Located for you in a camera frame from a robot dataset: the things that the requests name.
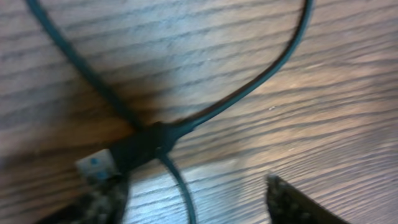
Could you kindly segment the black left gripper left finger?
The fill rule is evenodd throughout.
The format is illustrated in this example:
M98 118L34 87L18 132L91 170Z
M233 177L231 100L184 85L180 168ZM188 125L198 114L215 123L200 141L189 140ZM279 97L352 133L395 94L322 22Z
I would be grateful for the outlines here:
M35 224L120 224L128 196L129 178L113 176Z

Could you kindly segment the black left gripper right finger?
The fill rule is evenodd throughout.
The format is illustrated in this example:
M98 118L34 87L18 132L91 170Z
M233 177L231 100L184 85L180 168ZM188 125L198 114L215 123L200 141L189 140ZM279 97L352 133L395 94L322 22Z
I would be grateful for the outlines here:
M272 224L349 224L278 175L266 177L266 205Z

